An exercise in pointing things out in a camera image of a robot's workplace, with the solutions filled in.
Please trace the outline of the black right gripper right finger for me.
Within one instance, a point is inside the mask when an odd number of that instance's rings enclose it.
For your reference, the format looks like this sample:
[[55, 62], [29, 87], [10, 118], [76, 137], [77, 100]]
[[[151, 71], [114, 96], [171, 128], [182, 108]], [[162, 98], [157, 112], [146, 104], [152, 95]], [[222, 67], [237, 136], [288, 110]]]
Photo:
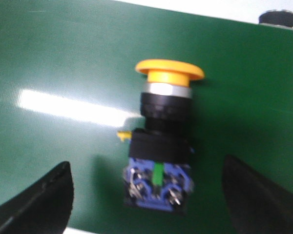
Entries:
[[293, 234], [293, 193], [227, 155], [222, 188], [239, 234]]

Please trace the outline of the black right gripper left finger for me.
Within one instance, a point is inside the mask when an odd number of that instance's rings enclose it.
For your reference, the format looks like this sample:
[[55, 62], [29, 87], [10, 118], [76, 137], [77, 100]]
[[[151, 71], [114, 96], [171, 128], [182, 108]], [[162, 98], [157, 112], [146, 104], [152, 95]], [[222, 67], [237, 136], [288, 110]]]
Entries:
[[0, 205], [0, 234], [62, 234], [73, 199], [70, 163], [64, 161]]

